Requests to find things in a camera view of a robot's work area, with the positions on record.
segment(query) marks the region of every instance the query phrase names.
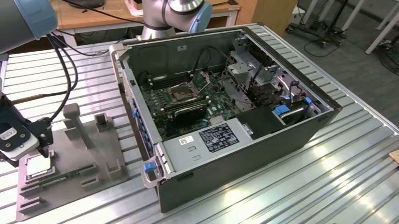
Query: green circuit board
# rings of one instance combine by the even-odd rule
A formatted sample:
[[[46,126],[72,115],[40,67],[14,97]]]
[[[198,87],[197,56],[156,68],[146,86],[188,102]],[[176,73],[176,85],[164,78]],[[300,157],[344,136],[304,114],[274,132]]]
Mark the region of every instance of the green circuit board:
[[[209,75],[209,84],[200,91],[200,89],[206,85],[206,80],[202,75],[196,74],[189,84],[192,84],[194,89],[200,91],[197,93],[198,99],[194,102],[185,103],[182,105],[173,103],[173,98],[168,88],[149,90],[148,88],[141,87],[142,97],[164,141],[210,126],[209,119],[221,116],[224,120],[228,120],[240,112],[230,97],[222,91],[217,80],[218,78],[214,75]],[[170,124],[174,112],[196,105],[206,105],[204,118],[196,120],[193,124],[186,126],[174,126]]]

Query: white sticker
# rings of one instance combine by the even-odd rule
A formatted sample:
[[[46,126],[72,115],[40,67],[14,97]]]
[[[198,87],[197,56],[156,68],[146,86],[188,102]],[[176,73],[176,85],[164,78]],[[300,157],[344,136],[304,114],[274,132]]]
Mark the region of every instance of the white sticker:
[[[17,134],[17,130],[12,127],[10,129],[8,129],[5,132],[0,134],[0,139],[6,140],[16,134]]]
[[[182,50],[186,50],[186,45],[182,45],[182,46],[177,47],[177,51],[182,51]]]
[[[182,139],[178,139],[180,145],[185,145],[186,143],[190,143],[193,141],[192,136],[186,136]]]

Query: power supply label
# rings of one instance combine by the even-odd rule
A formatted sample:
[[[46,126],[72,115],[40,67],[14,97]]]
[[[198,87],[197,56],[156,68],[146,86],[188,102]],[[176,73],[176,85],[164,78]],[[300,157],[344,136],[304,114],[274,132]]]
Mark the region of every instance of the power supply label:
[[[213,153],[225,147],[238,143],[226,124],[218,125],[198,133],[208,150]]]

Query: aluminum workbench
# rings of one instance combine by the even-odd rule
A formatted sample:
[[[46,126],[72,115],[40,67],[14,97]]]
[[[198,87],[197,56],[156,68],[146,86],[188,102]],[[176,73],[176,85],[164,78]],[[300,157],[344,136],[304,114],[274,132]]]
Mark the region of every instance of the aluminum workbench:
[[[82,122],[96,113],[112,116],[130,178],[25,223],[376,224],[399,221],[399,171],[388,157],[399,147],[397,128],[266,27],[257,24],[248,27],[344,107],[331,124],[294,153],[161,214],[156,192],[144,187],[137,169],[140,153],[109,56],[86,57],[69,50],[80,78],[69,103],[80,104]],[[108,49],[109,44],[78,49],[88,53]],[[4,92],[10,99],[60,91],[66,84],[52,50],[10,55],[0,75],[5,75]],[[17,108],[34,120],[52,114],[62,97],[44,98]],[[62,119],[60,114],[53,129],[64,127]],[[14,223],[16,184],[17,170],[0,163],[1,224]]]

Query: silver robot arm segment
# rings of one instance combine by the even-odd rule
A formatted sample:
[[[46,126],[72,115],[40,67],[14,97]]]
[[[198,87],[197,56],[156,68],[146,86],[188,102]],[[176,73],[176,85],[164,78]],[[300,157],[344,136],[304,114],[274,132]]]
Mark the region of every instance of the silver robot arm segment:
[[[168,37],[176,34],[174,28],[196,33],[205,30],[212,5],[204,0],[144,0],[144,29],[141,40]]]

